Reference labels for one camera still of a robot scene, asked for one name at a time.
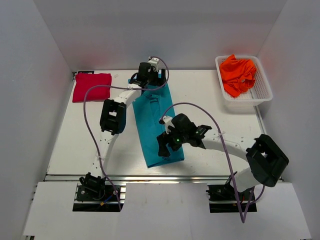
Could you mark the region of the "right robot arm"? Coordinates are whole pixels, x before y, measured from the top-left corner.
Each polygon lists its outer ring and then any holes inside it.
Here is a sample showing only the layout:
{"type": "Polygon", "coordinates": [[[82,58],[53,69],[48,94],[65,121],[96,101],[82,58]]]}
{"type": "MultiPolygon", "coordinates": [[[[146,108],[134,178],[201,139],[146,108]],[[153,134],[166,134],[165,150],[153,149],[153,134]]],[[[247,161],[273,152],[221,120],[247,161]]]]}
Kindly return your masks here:
{"type": "Polygon", "coordinates": [[[266,134],[250,139],[218,132],[208,125],[195,125],[183,113],[175,117],[164,116],[159,123],[164,132],[157,136],[158,156],[168,158],[183,144],[204,150],[221,151],[227,157],[236,156],[248,167],[231,177],[225,187],[226,195],[236,200],[244,191],[257,185],[273,188],[289,159],[275,141],[266,134]]]}

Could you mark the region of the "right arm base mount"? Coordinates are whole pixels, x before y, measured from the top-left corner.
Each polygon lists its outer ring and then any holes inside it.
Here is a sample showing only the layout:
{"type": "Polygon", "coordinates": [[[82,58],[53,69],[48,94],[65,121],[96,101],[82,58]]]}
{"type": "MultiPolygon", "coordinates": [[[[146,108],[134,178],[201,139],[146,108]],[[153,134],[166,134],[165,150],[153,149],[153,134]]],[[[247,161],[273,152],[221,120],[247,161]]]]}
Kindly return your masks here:
{"type": "MultiPolygon", "coordinates": [[[[235,192],[231,186],[231,176],[224,184],[211,184],[207,186],[206,193],[209,199],[209,212],[218,213],[239,213],[235,192]]],[[[246,210],[252,189],[238,193],[242,213],[246,210]]],[[[250,203],[247,212],[257,212],[256,203],[250,203]]]]}

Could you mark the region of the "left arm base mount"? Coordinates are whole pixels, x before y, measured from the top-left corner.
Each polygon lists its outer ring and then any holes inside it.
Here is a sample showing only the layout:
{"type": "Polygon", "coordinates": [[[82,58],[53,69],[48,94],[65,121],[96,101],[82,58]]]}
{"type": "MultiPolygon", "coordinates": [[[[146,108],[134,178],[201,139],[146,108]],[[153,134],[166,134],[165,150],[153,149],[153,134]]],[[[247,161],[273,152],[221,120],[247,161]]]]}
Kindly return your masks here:
{"type": "Polygon", "coordinates": [[[124,202],[124,186],[112,186],[105,177],[95,177],[87,173],[79,178],[72,211],[118,213],[124,202]]]}

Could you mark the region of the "teal t-shirt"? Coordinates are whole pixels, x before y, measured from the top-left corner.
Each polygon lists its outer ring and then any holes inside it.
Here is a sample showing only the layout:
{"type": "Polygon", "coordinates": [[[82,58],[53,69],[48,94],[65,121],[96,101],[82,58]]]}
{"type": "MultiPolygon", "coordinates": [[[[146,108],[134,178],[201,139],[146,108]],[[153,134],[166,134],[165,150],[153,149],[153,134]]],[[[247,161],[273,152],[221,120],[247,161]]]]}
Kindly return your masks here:
{"type": "Polygon", "coordinates": [[[170,150],[169,157],[158,156],[157,136],[165,131],[159,120],[165,110],[173,104],[173,101],[168,85],[156,91],[153,91],[154,88],[154,86],[150,86],[148,91],[144,91],[132,103],[139,141],[148,168],[180,162],[185,159],[182,148],[178,151],[170,150]]]}

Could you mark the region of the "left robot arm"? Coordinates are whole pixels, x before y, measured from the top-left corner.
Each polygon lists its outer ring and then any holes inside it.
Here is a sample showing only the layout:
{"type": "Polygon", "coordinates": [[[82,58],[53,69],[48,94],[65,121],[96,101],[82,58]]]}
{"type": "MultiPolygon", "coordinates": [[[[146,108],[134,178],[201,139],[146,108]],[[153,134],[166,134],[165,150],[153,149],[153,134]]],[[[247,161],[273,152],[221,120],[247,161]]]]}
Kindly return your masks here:
{"type": "Polygon", "coordinates": [[[94,142],[97,151],[97,161],[99,163],[100,172],[96,169],[92,174],[94,177],[103,176],[112,187],[114,183],[105,172],[104,166],[108,162],[112,148],[119,136],[126,126],[127,108],[139,98],[145,91],[157,91],[163,88],[170,76],[169,68],[160,69],[160,63],[166,65],[164,60],[157,56],[150,56],[147,62],[141,62],[138,71],[134,73],[127,85],[127,87],[119,87],[112,85],[96,85],[89,88],[83,100],[83,116],[86,127],[94,142]],[[89,93],[97,88],[110,88],[122,90],[122,92],[113,99],[106,99],[103,102],[99,125],[101,129],[101,145],[98,142],[90,128],[87,112],[86,102],[89,93]]]}

